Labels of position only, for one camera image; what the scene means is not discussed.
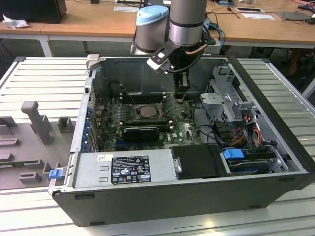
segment motherboard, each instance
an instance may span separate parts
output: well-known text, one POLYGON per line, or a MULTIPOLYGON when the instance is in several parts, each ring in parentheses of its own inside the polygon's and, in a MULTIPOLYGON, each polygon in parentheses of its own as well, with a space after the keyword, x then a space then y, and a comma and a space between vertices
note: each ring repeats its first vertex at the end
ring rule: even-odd
POLYGON ((100 151, 202 144, 192 123, 193 100, 169 94, 142 100, 107 98, 103 104, 96 108, 100 151))

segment warning label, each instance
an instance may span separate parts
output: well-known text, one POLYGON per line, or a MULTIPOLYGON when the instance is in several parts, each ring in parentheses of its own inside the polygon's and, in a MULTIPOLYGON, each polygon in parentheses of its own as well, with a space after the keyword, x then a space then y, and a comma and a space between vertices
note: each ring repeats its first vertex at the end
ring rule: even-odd
POLYGON ((148 156, 112 158, 112 184, 151 182, 148 156))

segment open computer chassis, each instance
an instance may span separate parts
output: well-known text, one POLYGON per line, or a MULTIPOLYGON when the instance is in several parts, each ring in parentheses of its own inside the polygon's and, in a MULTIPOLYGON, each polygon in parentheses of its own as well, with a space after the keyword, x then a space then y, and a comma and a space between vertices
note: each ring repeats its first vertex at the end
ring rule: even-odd
POLYGON ((146 60, 102 58, 86 80, 64 179, 49 188, 76 225, 262 208, 314 181, 246 61, 203 58, 177 98, 146 60))

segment computer case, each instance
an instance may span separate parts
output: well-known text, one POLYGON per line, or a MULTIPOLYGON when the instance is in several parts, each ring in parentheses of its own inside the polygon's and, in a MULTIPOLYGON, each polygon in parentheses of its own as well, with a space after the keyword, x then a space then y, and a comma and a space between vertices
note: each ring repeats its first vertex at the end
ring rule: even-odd
POLYGON ((1 18, 28 22, 58 24, 67 8, 64 0, 3 0, 0 1, 1 18))

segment white paper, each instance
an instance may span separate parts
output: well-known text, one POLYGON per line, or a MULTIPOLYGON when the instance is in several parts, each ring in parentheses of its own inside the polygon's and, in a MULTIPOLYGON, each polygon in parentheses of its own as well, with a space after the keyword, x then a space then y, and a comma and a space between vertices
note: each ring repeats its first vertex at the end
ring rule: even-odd
POLYGON ((242 13, 245 18, 249 19, 263 19, 263 20, 275 20, 271 15, 264 14, 251 14, 251 13, 242 13))
POLYGON ((138 12, 139 8, 132 6, 115 6, 114 11, 138 12))
POLYGON ((3 15, 2 23, 4 23, 7 27, 12 28, 14 30, 16 28, 23 28, 23 27, 30 26, 25 20, 13 20, 6 17, 5 15, 3 15))

